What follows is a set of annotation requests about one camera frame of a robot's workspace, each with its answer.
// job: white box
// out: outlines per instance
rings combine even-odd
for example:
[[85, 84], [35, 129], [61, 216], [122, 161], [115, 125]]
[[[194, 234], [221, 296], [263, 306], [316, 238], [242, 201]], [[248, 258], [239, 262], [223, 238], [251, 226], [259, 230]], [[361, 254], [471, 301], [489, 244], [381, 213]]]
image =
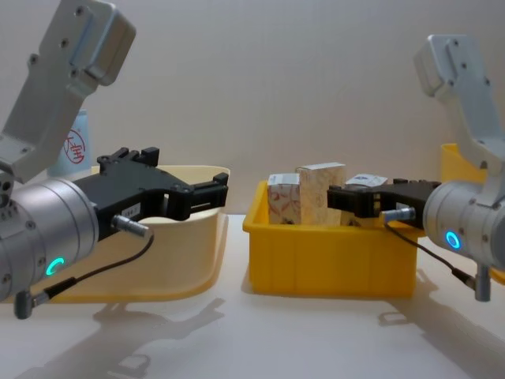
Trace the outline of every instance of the white box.
[[[387, 184], [387, 178], [373, 174], [358, 174], [346, 182], [345, 188], [369, 188]], [[340, 225], [344, 227], [378, 227], [378, 218], [360, 219], [351, 212], [342, 212]]]
[[298, 174], [272, 174], [268, 178], [268, 217], [270, 223], [299, 224], [300, 176]]
[[330, 186], [344, 186], [346, 165], [322, 163], [297, 168], [300, 175], [301, 223], [340, 225], [340, 211], [327, 206]]

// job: yellow plastic bin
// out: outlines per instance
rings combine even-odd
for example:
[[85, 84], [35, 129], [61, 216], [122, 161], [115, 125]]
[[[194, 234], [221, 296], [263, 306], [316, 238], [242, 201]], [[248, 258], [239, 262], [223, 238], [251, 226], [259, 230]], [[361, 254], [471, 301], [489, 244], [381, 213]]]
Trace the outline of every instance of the yellow plastic bin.
[[[467, 162], [459, 153], [456, 144], [443, 144], [440, 156], [440, 181], [467, 180], [469, 182], [483, 183], [486, 179], [486, 170], [478, 169]], [[505, 272], [491, 270], [491, 276], [498, 283], [505, 285]]]
[[[224, 167], [159, 166], [188, 184], [207, 182]], [[157, 302], [207, 290], [219, 274], [226, 243], [227, 216], [222, 209], [196, 213], [183, 222], [154, 217], [142, 223], [155, 232], [151, 249], [127, 265], [94, 276], [52, 302]], [[93, 253], [32, 288], [34, 293], [70, 276], [131, 257], [146, 241], [117, 233], [97, 244]]]
[[[261, 294], [410, 297], [417, 249], [383, 227], [270, 225], [267, 182], [245, 217], [249, 282]], [[413, 239], [421, 231], [395, 225]]]

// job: gray robot arm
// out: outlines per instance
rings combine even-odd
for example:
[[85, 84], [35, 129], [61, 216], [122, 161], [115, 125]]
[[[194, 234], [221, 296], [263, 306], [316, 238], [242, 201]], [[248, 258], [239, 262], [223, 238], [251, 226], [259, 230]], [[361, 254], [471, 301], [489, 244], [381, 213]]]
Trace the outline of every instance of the gray robot arm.
[[58, 158], [84, 99], [115, 81], [135, 34], [112, 4], [61, 1], [0, 134], [1, 206], [13, 180], [25, 183]]
[[0, 301], [27, 295], [53, 265], [79, 261], [99, 239], [94, 204], [71, 182], [51, 179], [13, 191], [58, 157], [84, 99], [112, 84], [135, 28], [114, 5], [61, 0], [0, 134]]
[[487, 169], [485, 184], [453, 181], [435, 189], [423, 224], [435, 244], [477, 262], [476, 299], [490, 299], [489, 268], [505, 269], [505, 133], [490, 80], [468, 36], [430, 36], [414, 58], [421, 86], [447, 111], [462, 156]]

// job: cable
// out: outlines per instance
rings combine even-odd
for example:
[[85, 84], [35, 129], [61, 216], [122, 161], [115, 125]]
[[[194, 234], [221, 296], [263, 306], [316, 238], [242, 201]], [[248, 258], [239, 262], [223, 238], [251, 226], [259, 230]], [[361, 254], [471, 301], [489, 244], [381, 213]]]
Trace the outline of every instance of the cable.
[[131, 257], [123, 259], [121, 261], [111, 263], [110, 265], [105, 265], [101, 268], [97, 268], [96, 270], [90, 271], [87, 274], [84, 274], [83, 276], [79, 276], [77, 278], [75, 276], [72, 276], [68, 279], [62, 280], [59, 283], [56, 283], [53, 286], [45, 288], [43, 291], [47, 294], [48, 298], [51, 299], [54, 296], [61, 294], [63, 291], [66, 291], [69, 288], [75, 286], [76, 284], [82, 282], [83, 280], [89, 279], [92, 276], [98, 275], [102, 272], [111, 270], [112, 268], [123, 266], [129, 262], [135, 261], [136, 259], [142, 257], [149, 250], [149, 248], [151, 248], [151, 245], [154, 241], [155, 241], [155, 235], [152, 234], [148, 240], [148, 243], [146, 243], [146, 245], [142, 248], [142, 250], [139, 251], [137, 254], [132, 255]]
[[444, 265], [446, 265], [448, 268], [451, 269], [451, 274], [454, 275], [456, 278], [461, 280], [467, 287], [472, 288], [475, 290], [475, 278], [471, 276], [470, 274], [467, 274], [466, 272], [460, 270], [459, 268], [456, 268], [453, 266], [449, 261], [446, 261], [443, 259], [441, 256], [436, 255], [433, 253], [430, 249], [419, 245], [417, 242], [412, 241], [411, 239], [407, 238], [405, 235], [394, 229], [392, 226], [389, 225], [389, 223], [384, 223], [384, 227], [386, 230], [390, 231], [394, 235], [396, 235], [398, 238], [401, 240], [407, 242], [408, 244], [417, 247], [418, 249], [423, 250], [425, 253], [427, 253], [430, 257], [435, 258], [436, 260], [442, 262]]
[[407, 238], [405, 235], [403, 235], [402, 233], [400, 233], [399, 231], [397, 231], [396, 229], [394, 229], [391, 225], [389, 225], [388, 223], [385, 223], [384, 224], [384, 227], [386, 229], [388, 229], [391, 233], [393, 233], [394, 235], [396, 235], [398, 238], [402, 239], [403, 241], [407, 242], [408, 244], [412, 245], [412, 246], [415, 246], [417, 247], [418, 249], [421, 249], [423, 250], [425, 253], [427, 253], [430, 257], [433, 257], [435, 258], [436, 260], [442, 262], [443, 264], [445, 264], [448, 268], [450, 268], [451, 270], [454, 270], [455, 267], [449, 262], [449, 261], [446, 261], [445, 259], [443, 259], [442, 257], [436, 255], [435, 253], [433, 253], [430, 249], [422, 246], [422, 245], [419, 245], [417, 242], [415, 241], [412, 241], [411, 239]]

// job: beige tray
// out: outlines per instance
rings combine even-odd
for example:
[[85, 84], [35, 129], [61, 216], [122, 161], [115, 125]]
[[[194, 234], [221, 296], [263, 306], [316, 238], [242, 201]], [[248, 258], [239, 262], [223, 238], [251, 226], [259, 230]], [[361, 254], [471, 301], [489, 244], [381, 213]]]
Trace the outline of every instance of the beige tray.
[[[230, 173], [224, 167], [210, 166], [158, 168], [189, 184], [207, 182], [220, 172]], [[226, 244], [228, 218], [222, 209], [200, 212], [183, 222], [155, 217], [142, 223], [155, 232], [155, 241], [143, 257], [85, 280], [52, 302], [157, 302], [195, 295], [212, 286]], [[101, 241], [88, 258], [35, 285], [32, 292], [130, 257], [145, 243], [117, 233]]]

